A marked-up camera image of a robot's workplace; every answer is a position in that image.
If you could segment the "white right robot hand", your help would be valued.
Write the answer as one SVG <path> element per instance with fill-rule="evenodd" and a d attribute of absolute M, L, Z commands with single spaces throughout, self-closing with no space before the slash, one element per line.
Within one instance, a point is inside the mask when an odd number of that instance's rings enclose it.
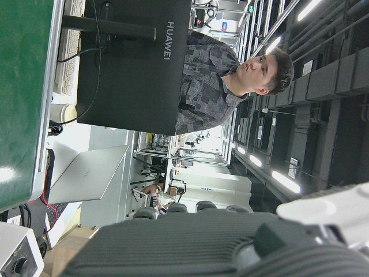
<path fill-rule="evenodd" d="M 368 183 L 276 213 L 199 205 L 101 228 L 63 276 L 367 276 Z"/>

